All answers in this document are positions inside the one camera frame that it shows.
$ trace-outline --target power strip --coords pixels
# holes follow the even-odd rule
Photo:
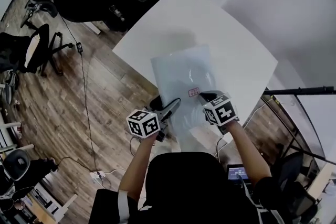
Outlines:
[[[104,171],[98,171],[98,172],[99,172],[100,176],[102,176],[102,177],[106,176]],[[92,177],[92,179],[99,179],[99,175],[98,175],[97,172],[90,172],[90,176]]]

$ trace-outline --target white sleeve stripe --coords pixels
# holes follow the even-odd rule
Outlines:
[[[119,223],[128,223],[130,211],[128,208],[127,191],[119,190],[118,192],[118,210]]]

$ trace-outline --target black sleeve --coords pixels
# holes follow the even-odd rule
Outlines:
[[[256,184],[254,198],[259,199],[264,208],[277,210],[285,223],[290,222],[290,214],[284,196],[273,177],[265,177]]]
[[[132,216],[138,211],[138,203],[130,197],[127,198],[130,216]],[[94,199],[89,224],[115,224],[119,222],[118,192],[108,189],[98,189]]]

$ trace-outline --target black shirt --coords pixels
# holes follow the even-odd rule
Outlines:
[[[159,155],[148,169],[146,207],[138,210],[136,201],[128,197],[129,223],[259,223],[257,208],[244,189],[226,178],[221,164],[210,154]],[[118,194],[113,192],[108,198],[108,212],[103,212],[98,196],[97,192],[89,223],[98,223],[100,217],[109,219],[109,223],[119,223]],[[271,177],[260,180],[254,196],[265,209],[277,210],[285,223],[288,222],[275,180]]]

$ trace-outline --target metal frame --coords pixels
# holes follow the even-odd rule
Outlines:
[[[263,95],[294,95],[295,98],[297,99],[298,103],[300,104],[302,110],[304,111],[304,113],[306,114],[311,126],[313,127],[313,130],[316,134],[316,137],[320,143],[320,146],[321,146],[321,149],[322,149],[322,152],[324,154],[324,150],[323,150],[323,147],[322,147],[322,144],[321,144],[321,141],[320,141],[320,138],[317,134],[317,131],[315,129],[315,126],[313,125],[313,122],[310,120],[310,117],[308,115],[308,113],[306,112],[304,106],[302,105],[300,99],[298,98],[298,95],[325,95],[325,94],[328,94],[328,95],[333,95],[333,94],[336,94],[336,91],[334,90],[334,87],[333,86],[330,86],[330,87],[316,87],[316,88],[298,88],[298,89],[288,89],[288,90],[265,90]],[[324,162],[327,162],[327,163],[330,163],[330,164],[333,164],[333,165],[336,165],[335,162],[332,162],[332,161],[329,161],[325,158],[325,154],[324,154],[324,157],[320,156],[320,155],[317,155],[317,154],[314,154],[314,153],[311,153],[311,152],[308,152],[308,151],[305,151],[302,146],[300,145],[300,143],[297,141],[296,139],[296,136],[299,132],[299,130],[297,129],[296,133],[293,134],[291,132],[291,130],[289,129],[289,127],[286,126],[285,122],[280,118],[280,116],[276,113],[276,111],[271,107],[271,105],[266,101],[266,99],[264,97],[261,97],[261,99],[265,102],[265,104],[273,111],[273,113],[275,114],[275,116],[281,121],[281,123],[285,126],[285,128],[287,129],[287,131],[291,134],[291,136],[293,137],[292,141],[289,143],[288,147],[286,148],[284,154],[282,155],[283,157],[287,154],[287,152],[289,151],[290,148],[293,148],[294,150],[297,150],[299,152],[302,152],[306,155],[309,155],[311,157],[314,157],[314,158],[317,158],[317,159],[320,159]],[[296,146],[293,146],[293,142],[296,141],[299,145],[300,148],[296,147]]]

